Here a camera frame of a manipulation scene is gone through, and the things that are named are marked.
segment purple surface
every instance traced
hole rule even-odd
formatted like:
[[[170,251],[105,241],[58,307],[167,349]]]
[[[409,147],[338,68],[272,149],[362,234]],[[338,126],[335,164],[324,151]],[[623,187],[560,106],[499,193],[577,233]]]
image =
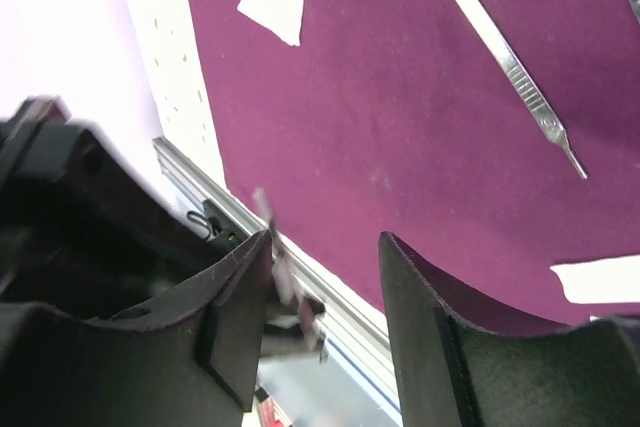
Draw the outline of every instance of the purple surface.
[[[640,25],[627,0],[481,0],[591,174],[549,144],[453,0],[305,0],[302,46],[190,0],[231,190],[378,307],[377,237],[574,323],[553,263],[640,253]]]

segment wire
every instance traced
hole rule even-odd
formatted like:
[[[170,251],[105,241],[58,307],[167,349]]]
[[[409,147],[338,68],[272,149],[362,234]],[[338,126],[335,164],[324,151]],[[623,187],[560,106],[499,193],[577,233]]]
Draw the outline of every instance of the wire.
[[[213,229],[213,226],[211,225],[211,222],[209,222],[209,220],[200,212],[190,210],[189,212],[187,212],[187,220],[192,224],[202,227],[203,229],[207,229],[207,235],[202,240],[209,240],[215,235],[215,231]]]

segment blue strip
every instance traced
hole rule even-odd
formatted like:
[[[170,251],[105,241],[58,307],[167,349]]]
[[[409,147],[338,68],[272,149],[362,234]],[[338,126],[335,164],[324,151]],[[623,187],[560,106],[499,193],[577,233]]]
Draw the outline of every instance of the blue strip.
[[[198,211],[200,211],[201,213],[204,213],[204,209],[202,208],[202,203],[198,201],[198,199],[196,199],[192,194],[190,194],[189,192],[185,192],[185,190],[183,190],[180,187],[180,182],[178,182],[178,179],[176,179],[173,175],[171,175],[168,172],[165,172],[164,175],[171,181],[171,183],[178,189],[178,191],[184,196],[186,197],[186,199],[191,202],[194,206],[195,209],[197,209]],[[336,344],[334,341],[332,341],[330,338],[327,337],[326,342],[331,345],[331,347],[333,347],[338,354],[340,354],[340,356],[347,361],[347,363],[367,382],[367,384],[369,384],[371,386],[371,388],[373,388],[373,390],[375,390],[378,394],[380,394],[380,396],[387,401],[387,403],[393,407],[393,410],[395,410],[398,414],[400,414],[400,406],[398,404],[396,404],[393,399],[391,397],[389,397],[380,387],[378,387],[378,385],[353,361],[349,358],[349,356],[345,353],[344,350],[342,350],[338,344]]]

